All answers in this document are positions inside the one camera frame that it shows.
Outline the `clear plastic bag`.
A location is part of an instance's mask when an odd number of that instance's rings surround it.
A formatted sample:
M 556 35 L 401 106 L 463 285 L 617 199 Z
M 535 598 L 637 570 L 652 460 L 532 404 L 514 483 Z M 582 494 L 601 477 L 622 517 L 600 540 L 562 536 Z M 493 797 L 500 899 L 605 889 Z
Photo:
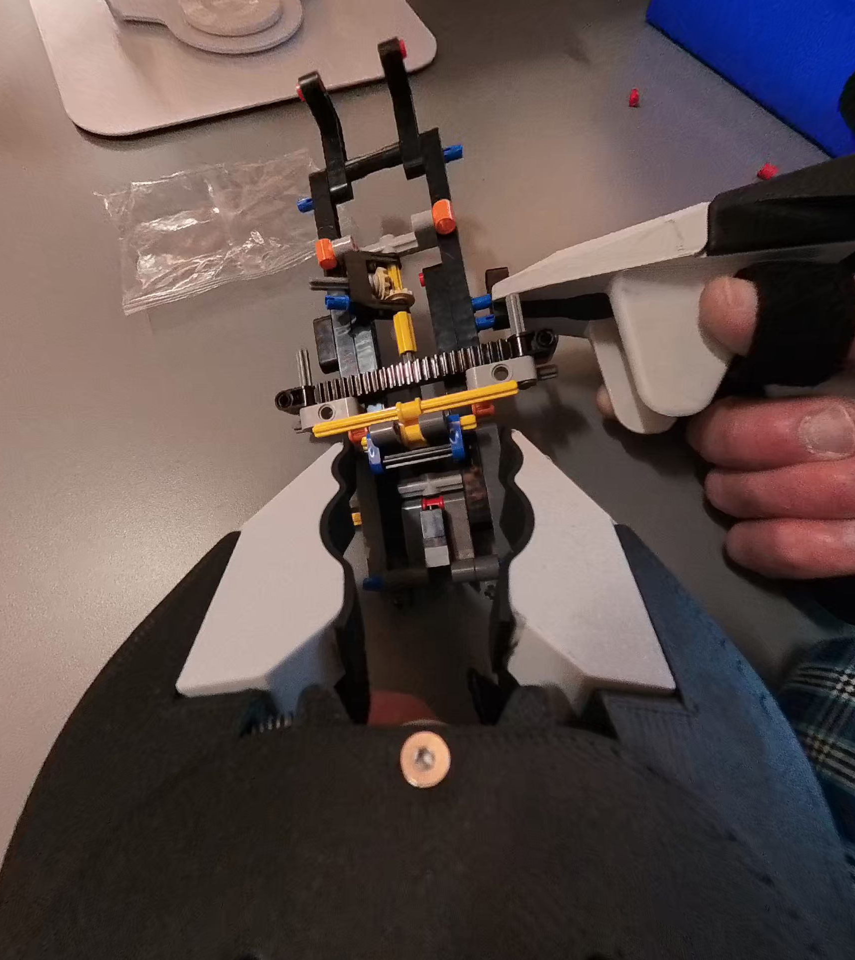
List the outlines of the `clear plastic bag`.
M 98 194 L 119 240 L 121 308 L 130 316 L 314 258 L 298 209 L 317 167 L 307 150 L 198 166 Z

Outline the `blue plastic bin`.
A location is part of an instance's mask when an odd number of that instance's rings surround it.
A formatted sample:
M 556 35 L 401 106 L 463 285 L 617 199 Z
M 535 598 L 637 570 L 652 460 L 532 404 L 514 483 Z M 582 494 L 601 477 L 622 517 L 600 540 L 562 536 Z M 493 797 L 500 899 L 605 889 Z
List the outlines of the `blue plastic bin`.
M 651 1 L 646 20 L 830 156 L 855 152 L 855 1 Z

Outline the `black lego chassis assembly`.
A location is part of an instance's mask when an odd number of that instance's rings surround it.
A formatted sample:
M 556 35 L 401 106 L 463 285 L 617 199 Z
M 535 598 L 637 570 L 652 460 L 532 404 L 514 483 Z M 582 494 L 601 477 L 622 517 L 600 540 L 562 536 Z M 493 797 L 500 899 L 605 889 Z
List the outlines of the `black lego chassis assembly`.
M 297 385 L 275 396 L 315 440 L 351 444 L 357 463 L 353 522 L 363 536 L 373 593 L 464 585 L 493 598 L 509 550 L 496 405 L 552 372 L 553 331 L 533 332 L 518 306 L 472 295 L 447 167 L 461 157 L 436 128 L 422 129 L 400 37 L 377 45 L 396 126 L 394 142 L 350 156 L 334 102 L 316 71 L 297 94 L 314 119 L 324 166 L 297 208 L 313 216 L 310 283 L 324 297 Z M 354 187 L 399 169 L 423 180 L 428 207 L 407 233 L 362 246 L 341 222 Z

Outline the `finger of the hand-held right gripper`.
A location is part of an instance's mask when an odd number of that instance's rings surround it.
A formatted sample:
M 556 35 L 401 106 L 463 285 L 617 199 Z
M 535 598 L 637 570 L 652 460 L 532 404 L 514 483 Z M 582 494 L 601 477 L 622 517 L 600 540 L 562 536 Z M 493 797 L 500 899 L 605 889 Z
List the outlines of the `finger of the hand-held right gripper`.
M 615 276 L 703 256 L 709 209 L 703 201 L 557 250 L 506 276 L 493 285 L 494 323 L 510 323 L 510 294 L 518 296 L 526 325 L 588 325 L 612 318 L 609 289 Z

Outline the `white rounded base plate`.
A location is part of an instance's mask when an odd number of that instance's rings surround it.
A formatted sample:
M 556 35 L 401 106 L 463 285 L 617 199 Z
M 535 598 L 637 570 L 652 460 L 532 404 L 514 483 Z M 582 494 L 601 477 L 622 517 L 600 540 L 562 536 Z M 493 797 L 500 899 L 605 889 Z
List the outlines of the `white rounded base plate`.
M 257 54 L 291 40 L 301 1 L 108 1 L 118 20 L 165 27 L 181 43 L 225 56 Z

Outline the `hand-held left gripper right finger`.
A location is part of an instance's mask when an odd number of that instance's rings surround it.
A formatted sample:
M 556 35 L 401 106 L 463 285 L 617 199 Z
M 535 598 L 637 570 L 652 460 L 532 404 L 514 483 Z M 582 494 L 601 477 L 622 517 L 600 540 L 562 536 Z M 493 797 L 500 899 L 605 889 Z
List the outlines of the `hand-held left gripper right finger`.
M 619 525 L 519 430 L 501 434 L 498 480 L 506 541 L 493 599 L 498 686 L 673 695 Z

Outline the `person's right hand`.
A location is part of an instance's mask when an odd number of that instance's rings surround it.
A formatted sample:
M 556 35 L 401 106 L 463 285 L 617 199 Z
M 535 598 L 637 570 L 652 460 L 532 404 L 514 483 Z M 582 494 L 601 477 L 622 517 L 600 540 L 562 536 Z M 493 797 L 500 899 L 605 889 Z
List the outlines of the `person's right hand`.
M 752 282 L 717 277 L 700 295 L 700 325 L 745 354 L 758 304 Z M 846 361 L 855 376 L 855 338 Z M 709 464 L 705 498 L 734 519 L 724 548 L 735 565 L 773 579 L 855 575 L 855 401 L 722 399 L 688 422 L 686 438 Z

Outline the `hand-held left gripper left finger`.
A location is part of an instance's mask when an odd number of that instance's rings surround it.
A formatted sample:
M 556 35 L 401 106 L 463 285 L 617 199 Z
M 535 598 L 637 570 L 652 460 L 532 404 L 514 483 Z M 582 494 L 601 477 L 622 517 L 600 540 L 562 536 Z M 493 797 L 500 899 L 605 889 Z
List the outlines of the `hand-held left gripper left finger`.
M 355 536 L 356 456 L 330 446 L 242 527 L 176 690 L 265 690 L 296 702 L 311 686 L 362 701 L 362 613 L 345 552 Z

